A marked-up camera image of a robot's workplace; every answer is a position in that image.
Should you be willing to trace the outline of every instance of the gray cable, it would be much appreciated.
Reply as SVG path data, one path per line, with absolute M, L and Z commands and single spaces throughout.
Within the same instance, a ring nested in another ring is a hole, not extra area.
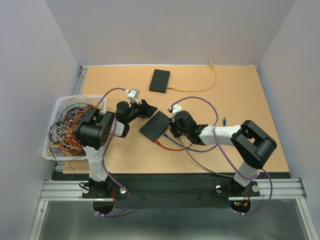
M 209 168 L 206 168 L 205 166 L 203 166 L 200 162 L 198 162 L 189 152 L 189 150 L 186 148 L 186 146 L 182 143 L 182 141 L 180 140 L 180 138 L 178 137 L 179 139 L 179 142 L 181 143 L 182 147 L 184 148 L 184 150 L 186 151 L 186 153 L 189 155 L 189 157 L 196 163 L 198 164 L 200 167 L 202 167 L 204 170 L 207 170 L 208 172 L 210 173 L 213 173 L 213 174 L 216 174 L 216 175 L 220 175 L 220 176 L 223 176 L 223 177 L 228 177 L 228 178 L 233 178 L 233 176 L 229 176 L 229 175 L 226 175 L 226 174 L 222 174 L 222 173 L 219 173 L 219 172 L 215 172 L 215 171 L 212 171 L 210 170 Z

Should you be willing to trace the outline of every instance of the table top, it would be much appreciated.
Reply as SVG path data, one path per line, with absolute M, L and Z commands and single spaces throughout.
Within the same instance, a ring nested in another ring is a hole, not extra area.
M 256 70 L 253 65 L 217 65 L 217 83 L 209 90 L 202 92 L 180 92 L 167 89 L 166 93 L 149 91 L 149 85 L 154 69 L 170 71 L 169 86 L 185 90 L 206 89 L 215 81 L 215 74 L 206 65 L 116 65 L 90 66 L 87 70 L 82 90 L 83 95 L 104 95 L 115 87 L 139 89 L 139 100 L 145 99 L 168 117 L 168 106 L 175 101 L 197 96 L 211 102 L 219 114 L 217 126 L 223 125 L 226 118 L 227 126 L 242 124 L 245 120 L 254 121 L 277 143 L 277 148 L 265 164 L 268 172 L 288 172 L 287 161 L 276 131 L 272 115 Z M 107 111 L 115 112 L 118 102 L 127 101 L 127 96 L 120 90 L 107 96 Z M 198 99 L 187 99 L 180 102 L 181 107 L 188 111 L 197 124 L 213 125 L 216 115 L 211 107 Z M 130 123 L 130 131 L 126 138 L 114 137 L 106 154 L 106 164 L 111 173 L 203 173 L 204 169 L 196 165 L 185 151 L 166 150 L 151 142 L 140 133 L 140 128 L 148 119 L 137 118 Z M 185 145 L 190 142 L 181 137 Z M 178 145 L 164 136 L 158 138 L 162 145 L 180 149 Z M 192 148 L 206 150 L 213 145 Z M 243 162 L 237 149 L 232 146 L 222 146 L 231 161 L 238 168 Z M 220 173 L 234 173 L 222 155 L 219 148 L 209 152 L 191 154 L 207 168 Z M 66 162 L 63 173 L 89 173 L 88 162 Z

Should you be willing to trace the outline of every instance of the red cable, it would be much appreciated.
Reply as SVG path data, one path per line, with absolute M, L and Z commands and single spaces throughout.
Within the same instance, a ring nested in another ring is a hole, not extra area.
M 163 146 L 158 140 L 155 140 L 155 143 L 158 144 L 160 147 L 162 147 L 164 149 L 167 149 L 167 150 L 170 150 L 170 151 L 184 151 L 185 150 L 184 148 L 182 148 L 182 149 L 172 149 L 172 148 Z

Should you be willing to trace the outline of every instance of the white wall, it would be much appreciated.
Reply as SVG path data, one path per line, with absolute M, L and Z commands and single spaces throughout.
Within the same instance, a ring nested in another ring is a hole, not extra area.
M 54 169 L 37 150 L 79 67 L 44 0 L 1 0 L 0 12 L 0 239 L 27 240 Z
M 258 73 L 295 178 L 320 236 L 320 1 L 297 0 Z
M 46 0 L 81 66 L 258 64 L 295 0 Z

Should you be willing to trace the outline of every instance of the blue cable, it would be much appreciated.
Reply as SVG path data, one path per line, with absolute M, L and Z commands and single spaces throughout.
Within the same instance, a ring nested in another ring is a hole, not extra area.
M 176 142 L 175 140 L 173 140 L 171 137 L 169 137 L 165 132 L 162 133 L 163 136 L 165 136 L 166 138 L 170 139 L 172 142 L 174 142 L 175 144 L 179 145 L 180 147 L 184 147 L 182 146 L 180 143 Z M 197 153 L 206 153 L 206 152 L 209 152 L 211 151 L 212 149 L 214 149 L 217 145 L 214 145 L 212 148 L 209 148 L 208 150 L 196 150 L 196 149 L 192 149 L 192 148 L 189 148 L 189 147 L 185 147 L 186 149 L 188 150 L 191 150 L 191 151 L 194 151 L 194 152 L 197 152 Z

